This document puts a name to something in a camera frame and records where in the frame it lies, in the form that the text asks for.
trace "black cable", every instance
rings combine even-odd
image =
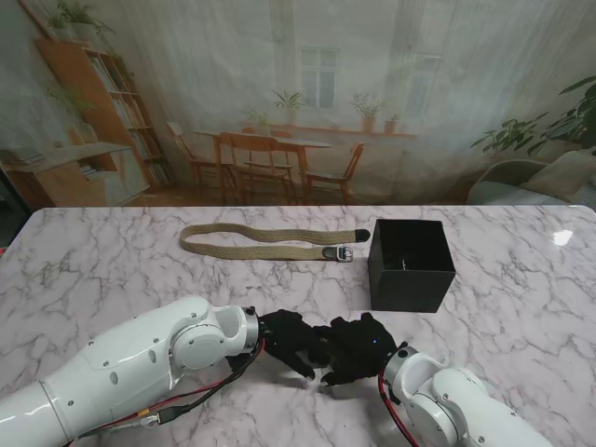
[[[247,370],[247,368],[256,360],[256,358],[259,356],[259,354],[261,353],[263,348],[264,348],[264,340],[261,339],[261,340],[259,340],[259,343],[255,347],[254,351],[252,351],[252,355],[249,357],[249,359],[246,361],[246,363],[244,363],[236,372],[232,372],[230,375],[228,375],[225,379],[223,379],[223,381],[219,385],[217,385],[214,389],[210,390],[207,394],[201,396],[199,399],[195,400],[194,402],[188,403],[186,405],[177,405],[177,406],[173,406],[173,407],[168,407],[168,408],[164,408],[163,410],[160,410],[159,412],[157,412],[158,423],[160,425],[167,424],[168,422],[173,421],[174,419],[182,416],[183,414],[186,414],[186,413],[194,410],[196,407],[198,407],[202,403],[205,403],[205,401],[207,401],[211,396],[213,396],[215,393],[217,393],[224,386],[229,385],[232,382],[234,382],[235,380],[237,380]]]

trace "window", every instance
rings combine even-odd
[[[305,105],[331,109],[337,85],[337,53],[335,49],[304,48],[302,50],[302,92]]]
[[[405,115],[410,118],[423,118],[427,108],[430,89],[440,58],[436,56],[416,56],[410,92],[405,107]]]

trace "bookshelf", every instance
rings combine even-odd
[[[78,89],[93,102],[84,113],[100,141],[125,144],[152,187],[174,182],[151,121],[134,80],[120,58],[78,44],[38,39],[37,47],[64,86]]]

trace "wooden chair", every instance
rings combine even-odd
[[[205,159],[199,159],[196,155],[194,155],[186,142],[184,141],[183,137],[183,128],[180,124],[174,121],[166,122],[166,126],[168,127],[169,134],[174,139],[176,146],[178,149],[183,153],[184,158],[190,164],[191,167],[191,176],[192,182],[195,184],[196,180],[198,180],[198,193],[200,195],[203,194],[203,176],[201,173],[201,169],[213,169],[217,170],[217,165],[215,162],[208,161]],[[230,189],[233,193],[236,192],[236,179],[234,178],[234,173],[232,172],[232,165],[230,163],[222,163],[223,169],[223,184],[226,182],[230,186]]]
[[[288,185],[290,179],[286,178],[288,172],[284,169],[278,169],[273,160],[273,153],[279,150],[278,141],[272,137],[264,137],[260,135],[247,135],[239,133],[222,133],[222,144],[227,144],[232,150],[232,171],[236,174],[237,190],[242,199],[242,203],[246,205],[246,189],[244,187],[244,178],[250,177],[269,179],[274,182],[280,182],[283,187],[288,205],[291,205],[290,195],[288,192]],[[237,163],[236,150],[262,152],[268,155],[269,163],[260,164],[259,166],[239,166]],[[297,197],[294,193],[294,200],[297,202]]]
[[[246,134],[254,134],[254,129],[253,128],[244,128],[242,129],[242,133],[246,133]],[[283,130],[271,130],[271,136],[272,137],[279,137],[279,138],[291,138],[291,135],[289,132],[284,132]],[[291,164],[290,164],[290,158],[288,157],[288,151],[283,151],[284,154],[286,155],[286,164],[285,165],[280,165],[280,164],[276,164],[275,167],[276,169],[284,169],[288,172],[288,178],[290,179],[290,188],[291,188],[291,194],[294,197],[297,197],[296,195],[296,186],[294,186],[294,180],[291,177]],[[263,163],[256,163],[254,161],[252,161],[252,151],[249,151],[249,161],[245,161],[244,162],[245,165],[250,166],[252,168],[267,168],[269,165],[267,164],[263,164]]]
[[[334,174],[327,174],[325,172],[313,172],[307,171],[306,172],[306,196],[310,196],[310,192],[312,189],[313,182],[325,182],[325,183],[335,183],[339,184],[339,187],[342,190],[342,195],[344,196],[344,202],[346,205],[350,204],[350,194],[347,189],[347,183],[352,179],[354,175],[354,171],[356,170],[356,165],[358,164],[358,160],[362,155],[362,151],[364,151],[364,143],[363,142],[355,142],[350,149],[350,153],[352,154],[352,158],[350,158],[350,162],[345,169],[344,175],[334,175]]]

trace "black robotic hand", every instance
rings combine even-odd
[[[393,337],[370,313],[345,321],[338,317],[331,326],[315,327],[327,345],[333,371],[321,378],[326,386],[349,384],[364,377],[375,377],[398,349]]]
[[[310,379],[315,372],[304,362],[298,352],[307,355],[317,365],[328,365],[326,346],[317,337],[315,330],[303,322],[302,315],[289,310],[278,310],[259,317],[259,334],[264,338],[264,350],[270,356],[282,361],[297,373]],[[232,371],[237,370],[248,354],[228,358]]]

